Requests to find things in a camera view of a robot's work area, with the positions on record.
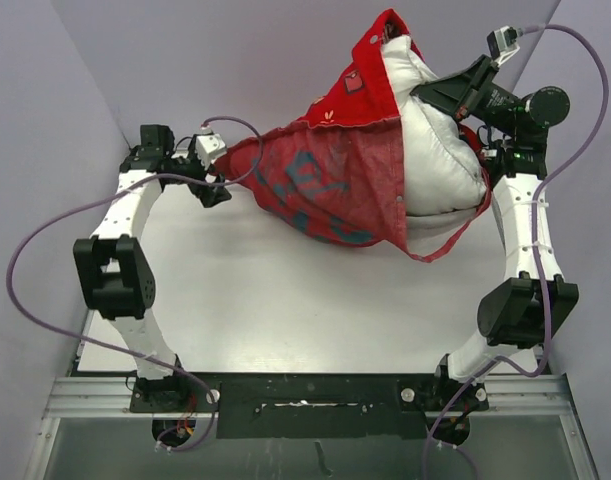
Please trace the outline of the white pillow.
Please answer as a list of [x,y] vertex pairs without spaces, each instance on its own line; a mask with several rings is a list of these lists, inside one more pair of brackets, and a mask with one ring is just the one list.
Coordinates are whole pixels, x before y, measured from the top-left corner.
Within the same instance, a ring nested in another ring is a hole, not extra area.
[[425,256],[475,217],[487,186],[459,125],[412,94],[438,76],[412,50],[411,37],[387,41],[381,56],[402,125],[407,248]]

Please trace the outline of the red printed pillowcase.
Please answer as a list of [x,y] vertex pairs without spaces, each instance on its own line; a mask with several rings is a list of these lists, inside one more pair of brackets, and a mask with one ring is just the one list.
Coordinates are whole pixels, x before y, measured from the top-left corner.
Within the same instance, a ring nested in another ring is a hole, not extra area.
[[[230,147],[216,170],[249,189],[262,209],[314,239],[351,247],[386,241],[410,253],[401,118],[381,56],[381,47],[401,35],[411,37],[401,17],[382,12],[326,95],[288,125]],[[424,61],[413,39],[412,50]],[[481,166],[479,140],[458,125]],[[482,173],[487,192],[475,217],[422,262],[446,255],[489,207],[489,180]]]

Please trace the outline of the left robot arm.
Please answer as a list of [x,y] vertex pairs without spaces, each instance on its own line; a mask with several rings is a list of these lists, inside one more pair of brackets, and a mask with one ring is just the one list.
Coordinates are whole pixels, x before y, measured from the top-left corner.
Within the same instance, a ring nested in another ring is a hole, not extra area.
[[154,317],[156,283],[140,237],[164,188],[184,178],[191,179],[192,193],[206,208],[230,199],[221,177],[207,180],[226,145],[207,125],[191,137],[184,156],[177,155],[174,134],[165,125],[141,126],[140,138],[119,166],[117,199],[91,236],[74,243],[73,255],[87,307],[135,354],[135,396],[175,411],[187,402],[189,381],[178,374],[180,360]]

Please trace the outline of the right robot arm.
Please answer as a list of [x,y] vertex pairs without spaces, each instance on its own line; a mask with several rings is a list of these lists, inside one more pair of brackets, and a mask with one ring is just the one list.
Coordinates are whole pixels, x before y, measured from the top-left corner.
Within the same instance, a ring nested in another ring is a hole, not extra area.
[[433,402],[454,408],[466,382],[482,380],[500,362],[540,345],[550,353],[553,336],[579,299],[554,254],[547,218],[546,152],[551,127],[566,119],[570,101],[558,87],[518,97],[494,78],[507,55],[483,55],[470,67],[414,89],[414,96],[456,121],[470,116],[502,139],[481,151],[491,204],[505,253],[499,286],[479,303],[477,330],[446,355],[430,384]]

